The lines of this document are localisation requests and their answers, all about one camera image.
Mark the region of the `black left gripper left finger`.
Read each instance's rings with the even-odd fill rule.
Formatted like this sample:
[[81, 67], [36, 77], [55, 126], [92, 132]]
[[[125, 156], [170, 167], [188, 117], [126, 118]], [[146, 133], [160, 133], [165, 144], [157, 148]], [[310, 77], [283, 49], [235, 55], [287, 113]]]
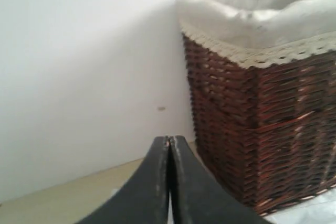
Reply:
[[144, 160], [128, 181], [79, 224], [167, 223], [169, 138], [156, 137]]

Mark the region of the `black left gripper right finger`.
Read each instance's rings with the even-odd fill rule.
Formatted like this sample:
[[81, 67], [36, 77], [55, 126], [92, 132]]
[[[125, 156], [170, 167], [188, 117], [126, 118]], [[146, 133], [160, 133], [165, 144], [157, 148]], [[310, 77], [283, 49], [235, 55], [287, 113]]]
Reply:
[[174, 223], [263, 224], [268, 221], [227, 193], [196, 158], [183, 136], [169, 138]]

